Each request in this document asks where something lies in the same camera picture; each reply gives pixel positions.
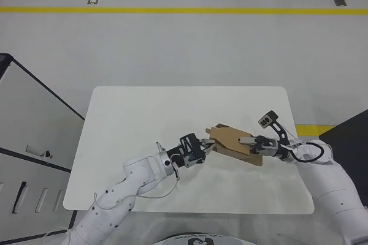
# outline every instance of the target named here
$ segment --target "white cabinet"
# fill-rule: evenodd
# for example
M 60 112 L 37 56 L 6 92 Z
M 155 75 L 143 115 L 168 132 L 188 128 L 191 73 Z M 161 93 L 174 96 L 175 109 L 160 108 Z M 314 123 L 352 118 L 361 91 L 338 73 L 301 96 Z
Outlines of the white cabinet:
M 73 213 L 63 198 L 83 122 L 11 55 L 0 54 L 0 244 L 69 226 Z
M 71 169 L 83 122 L 16 63 L 1 77 L 0 148 Z
M 0 153 L 0 241 L 68 228 L 72 211 L 64 209 L 63 198 L 69 175 Z

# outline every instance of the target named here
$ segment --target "white table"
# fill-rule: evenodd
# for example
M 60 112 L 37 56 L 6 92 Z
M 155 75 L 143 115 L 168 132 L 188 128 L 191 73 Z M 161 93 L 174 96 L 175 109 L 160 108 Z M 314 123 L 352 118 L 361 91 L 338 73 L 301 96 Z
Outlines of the white table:
M 64 198 L 67 209 L 85 210 L 93 193 L 125 176 L 122 164 L 134 156 L 170 149 L 194 132 L 207 138 L 218 123 L 254 135 L 277 137 L 258 120 L 269 110 L 296 134 L 286 90 L 281 87 L 97 87 Z M 313 202 L 295 165 L 264 157 L 263 166 L 212 152 L 202 165 L 180 169 L 181 180 L 169 196 L 137 198 L 134 211 L 172 213 L 311 214 Z M 174 176 L 149 196 L 167 193 Z

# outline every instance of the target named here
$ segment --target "cabinet handle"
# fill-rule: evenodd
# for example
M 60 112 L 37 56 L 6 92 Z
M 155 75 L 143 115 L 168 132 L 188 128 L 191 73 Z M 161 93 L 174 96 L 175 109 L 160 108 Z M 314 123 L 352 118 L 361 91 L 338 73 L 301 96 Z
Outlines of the cabinet handle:
M 13 214 L 18 214 L 20 211 L 20 208 L 22 207 L 23 201 L 25 200 L 25 196 L 27 193 L 27 190 L 29 189 L 29 186 L 27 186 L 27 182 L 23 181 L 20 185 L 17 199 L 15 200 L 15 203 L 13 204 Z
M 33 155 L 35 155 L 35 156 L 39 156 L 39 157 L 49 157 L 49 158 L 53 158 L 53 155 L 52 154 L 50 154 L 50 151 L 46 151 L 46 152 L 44 152 L 44 153 L 42 153 L 42 154 L 38 154 L 38 153 L 35 153 L 34 151 L 31 151 L 30 149 L 28 149 L 29 148 L 29 145 L 27 145 L 26 146 L 26 152 L 27 153 L 30 153 L 30 154 L 33 154 Z

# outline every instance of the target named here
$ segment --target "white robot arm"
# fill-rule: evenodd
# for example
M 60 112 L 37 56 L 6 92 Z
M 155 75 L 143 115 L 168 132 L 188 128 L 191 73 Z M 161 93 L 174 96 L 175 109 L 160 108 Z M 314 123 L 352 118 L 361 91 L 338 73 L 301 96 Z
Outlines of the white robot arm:
M 126 179 L 107 188 L 98 199 L 94 194 L 94 203 L 60 245 L 103 244 L 133 209 L 136 197 L 154 189 L 163 179 L 174 173 L 178 181 L 178 168 L 204 163 L 214 145 L 213 140 L 198 140 L 195 134 L 189 134 L 180 139 L 178 147 L 165 151 L 157 142 L 157 155 L 128 160 L 123 164 Z M 149 159 L 154 159 L 157 163 L 158 179 L 151 169 Z
M 350 177 L 332 158 L 331 149 L 319 140 L 307 143 L 298 139 L 289 141 L 277 118 L 270 111 L 259 123 L 263 128 L 272 127 L 278 133 L 279 140 L 260 135 L 240 138 L 239 141 L 250 145 L 253 154 L 277 157 L 284 162 L 296 164 L 316 206 L 323 208 L 335 222 L 345 244 L 368 244 L 368 209 L 362 205 Z M 164 178 L 174 173 L 178 180 L 179 167 L 188 168 L 203 163 L 215 142 L 198 140 L 194 134 L 189 134 L 180 139 L 178 147 L 168 151 L 157 145 L 157 155 L 137 157 L 124 163 L 126 179 L 106 189 L 98 199 L 94 196 L 97 200 L 60 245 L 102 244 L 133 209 L 137 196 L 154 189 Z M 151 169 L 151 158 L 158 165 L 158 179 Z
M 368 208 L 362 205 L 351 178 L 332 158 L 331 148 L 321 140 L 307 143 L 298 139 L 289 141 L 277 118 L 277 114 L 270 111 L 259 124 L 263 128 L 272 127 L 279 140 L 257 136 L 240 138 L 239 141 L 250 145 L 254 154 L 296 164 L 316 206 L 330 216 L 345 244 L 368 244 Z

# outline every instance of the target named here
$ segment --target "cardboard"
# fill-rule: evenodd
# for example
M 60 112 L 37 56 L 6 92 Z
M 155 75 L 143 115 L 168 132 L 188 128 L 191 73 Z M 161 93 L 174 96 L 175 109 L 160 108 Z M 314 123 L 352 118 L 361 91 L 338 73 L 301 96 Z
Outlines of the cardboard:
M 263 157 L 252 154 L 250 152 L 251 146 L 239 143 L 240 137 L 251 137 L 251 134 L 224 124 L 218 124 L 211 129 L 206 129 L 206 133 L 210 135 L 209 139 L 215 140 L 217 143 L 213 151 L 255 166 L 262 166 Z

